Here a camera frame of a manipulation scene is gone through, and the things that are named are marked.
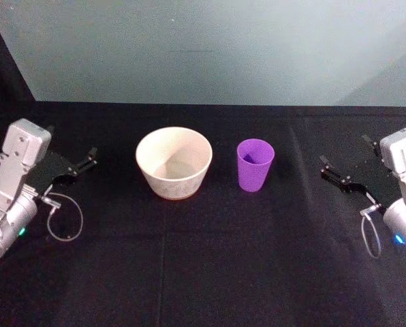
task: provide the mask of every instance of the wall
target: wall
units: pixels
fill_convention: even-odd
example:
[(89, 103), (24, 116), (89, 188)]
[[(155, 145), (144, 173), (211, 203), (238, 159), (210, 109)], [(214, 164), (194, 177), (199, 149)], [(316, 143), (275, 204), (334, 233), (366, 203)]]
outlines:
[(400, 67), (406, 1), (0, 0), (0, 32), (37, 100), (405, 104), (350, 95)]

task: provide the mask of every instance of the black tablecloth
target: black tablecloth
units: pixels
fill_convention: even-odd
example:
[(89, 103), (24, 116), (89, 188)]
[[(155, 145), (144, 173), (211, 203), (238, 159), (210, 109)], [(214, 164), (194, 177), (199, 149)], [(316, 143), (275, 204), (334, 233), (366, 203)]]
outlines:
[[(384, 252), (370, 258), (369, 203), (319, 175), (321, 154), (342, 169), (371, 155), (361, 135), (406, 127), (406, 108), (0, 104), (0, 147), (20, 117), (54, 125), (50, 149), (72, 161), (97, 146), (99, 165), (58, 189), (83, 209), (80, 238), (51, 238), (41, 206), (0, 260), (0, 326), (406, 326), (406, 250), (375, 218)], [(196, 195), (171, 202), (134, 153), (176, 125), (205, 135), (213, 161)], [(246, 138), (276, 151), (257, 193), (237, 183)]]

